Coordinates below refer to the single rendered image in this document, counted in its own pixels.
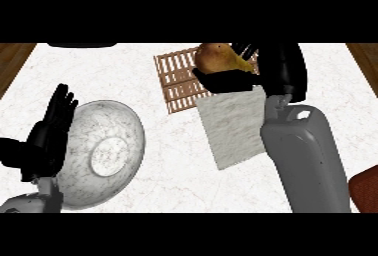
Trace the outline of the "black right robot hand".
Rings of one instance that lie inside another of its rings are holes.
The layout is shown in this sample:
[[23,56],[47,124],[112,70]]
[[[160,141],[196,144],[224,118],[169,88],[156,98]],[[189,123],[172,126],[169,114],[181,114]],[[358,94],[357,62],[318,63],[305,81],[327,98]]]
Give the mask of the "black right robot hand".
[[253,71],[230,70],[203,74],[194,65],[191,73],[214,94],[251,91],[262,87],[265,96],[290,95],[289,102],[305,100],[307,68],[296,43],[242,42],[228,44],[234,53],[252,65]]

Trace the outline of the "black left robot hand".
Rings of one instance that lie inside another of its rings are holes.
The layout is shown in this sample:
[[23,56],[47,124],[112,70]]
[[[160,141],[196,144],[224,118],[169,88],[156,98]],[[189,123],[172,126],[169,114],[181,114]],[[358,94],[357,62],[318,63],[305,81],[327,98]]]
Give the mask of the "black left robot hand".
[[0,137],[0,163],[20,170],[22,182],[54,177],[62,169],[76,105],[67,85],[59,84],[44,117],[33,124],[26,141]]

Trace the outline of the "yellow-brown pear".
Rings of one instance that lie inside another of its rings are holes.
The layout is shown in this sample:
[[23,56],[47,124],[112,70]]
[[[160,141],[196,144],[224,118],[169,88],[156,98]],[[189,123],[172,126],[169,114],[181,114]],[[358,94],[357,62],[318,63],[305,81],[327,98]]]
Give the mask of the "yellow-brown pear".
[[252,72],[252,65],[234,53],[227,43],[202,43],[194,53],[194,65],[203,74],[240,70]]

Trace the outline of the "pale grey placemat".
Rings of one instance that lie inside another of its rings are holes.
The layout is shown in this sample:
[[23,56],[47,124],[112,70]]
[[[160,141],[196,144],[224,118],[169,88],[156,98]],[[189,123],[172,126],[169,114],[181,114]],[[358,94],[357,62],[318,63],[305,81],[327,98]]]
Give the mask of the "pale grey placemat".
[[259,128],[264,119],[265,93],[222,93],[196,99],[196,109],[218,170],[264,152]]

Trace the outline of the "white marble bowl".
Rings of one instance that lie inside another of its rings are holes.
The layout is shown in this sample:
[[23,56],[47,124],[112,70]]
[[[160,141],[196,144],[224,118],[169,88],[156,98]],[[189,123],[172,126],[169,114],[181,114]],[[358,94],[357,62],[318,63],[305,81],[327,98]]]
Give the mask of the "white marble bowl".
[[137,173],[144,146],[140,118],[125,104],[98,100],[76,108],[57,174],[64,209],[91,208],[122,191]]

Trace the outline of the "black object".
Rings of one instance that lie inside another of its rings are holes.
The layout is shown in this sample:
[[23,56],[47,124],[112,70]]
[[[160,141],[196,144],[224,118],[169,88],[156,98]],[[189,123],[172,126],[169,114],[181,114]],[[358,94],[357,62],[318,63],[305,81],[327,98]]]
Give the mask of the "black object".
[[116,43],[47,43],[51,47],[59,48],[106,48],[116,45]]

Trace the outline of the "reddish-brown object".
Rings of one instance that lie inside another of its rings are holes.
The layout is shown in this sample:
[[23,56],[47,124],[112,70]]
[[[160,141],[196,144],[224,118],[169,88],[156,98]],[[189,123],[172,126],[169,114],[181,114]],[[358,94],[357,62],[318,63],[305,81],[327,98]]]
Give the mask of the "reddish-brown object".
[[378,213],[378,165],[351,177],[348,190],[358,211]]

